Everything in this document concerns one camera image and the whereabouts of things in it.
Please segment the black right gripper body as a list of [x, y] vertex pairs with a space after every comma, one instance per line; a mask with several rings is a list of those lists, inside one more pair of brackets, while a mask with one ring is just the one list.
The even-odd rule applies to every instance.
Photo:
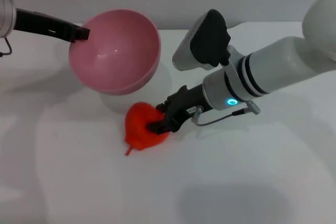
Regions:
[[182, 124], [194, 115], [194, 112], [187, 110], [198, 106], [201, 106], [204, 112], [213, 109], [205, 99], [201, 84], [192, 89], [182, 86], [175, 94], [169, 96], [165, 101], [165, 132], [177, 132]]

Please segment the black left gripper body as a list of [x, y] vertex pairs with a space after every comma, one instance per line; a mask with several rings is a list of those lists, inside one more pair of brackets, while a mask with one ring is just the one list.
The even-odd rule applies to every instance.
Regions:
[[55, 37], [67, 42], [75, 41], [76, 25], [39, 12], [16, 10], [15, 29], [27, 33]]

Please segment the orange toy fruit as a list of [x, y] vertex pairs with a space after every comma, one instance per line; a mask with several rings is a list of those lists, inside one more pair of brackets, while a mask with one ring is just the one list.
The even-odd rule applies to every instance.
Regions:
[[135, 103], [129, 108], [125, 117], [125, 142], [129, 149], [125, 153], [130, 155], [133, 149], [142, 151], [163, 143], [169, 133], [156, 134], [149, 131], [146, 126], [151, 122], [160, 121], [164, 114], [152, 105], [145, 102]]

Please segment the pink plastic bowl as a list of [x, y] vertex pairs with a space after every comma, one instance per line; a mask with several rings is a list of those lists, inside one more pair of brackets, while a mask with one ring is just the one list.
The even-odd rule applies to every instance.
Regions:
[[133, 10], [104, 12], [87, 21], [89, 38], [69, 48], [69, 65], [86, 87], [100, 93], [132, 93], [154, 76], [161, 39], [156, 25]]

